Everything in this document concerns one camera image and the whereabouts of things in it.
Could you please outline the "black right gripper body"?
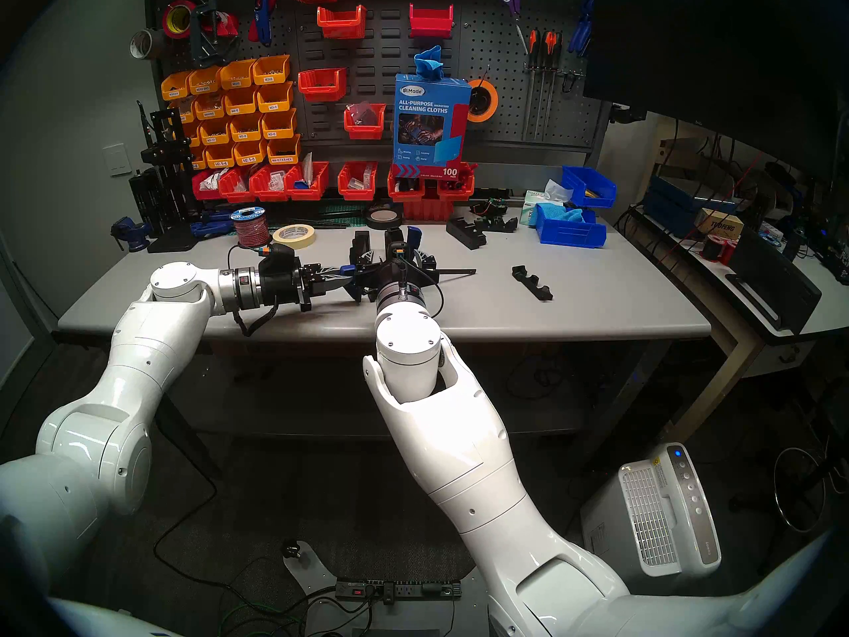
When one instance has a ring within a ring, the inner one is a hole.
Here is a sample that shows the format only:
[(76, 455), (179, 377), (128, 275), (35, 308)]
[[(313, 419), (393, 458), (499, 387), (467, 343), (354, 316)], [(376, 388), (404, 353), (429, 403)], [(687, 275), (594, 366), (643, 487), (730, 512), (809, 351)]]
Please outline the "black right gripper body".
[(399, 294), (420, 291), (428, 286), (428, 275), (415, 265), (397, 265), (395, 276), (379, 276), (377, 267), (377, 291), (379, 294)]

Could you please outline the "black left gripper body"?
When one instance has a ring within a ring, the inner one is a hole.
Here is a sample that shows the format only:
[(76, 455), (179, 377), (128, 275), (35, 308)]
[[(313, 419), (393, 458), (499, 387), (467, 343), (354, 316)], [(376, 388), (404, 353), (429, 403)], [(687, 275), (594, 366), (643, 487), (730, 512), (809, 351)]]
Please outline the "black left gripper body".
[(296, 304), (301, 311), (312, 310), (312, 265), (300, 265), (299, 261), (261, 261), (259, 281), (262, 306)]

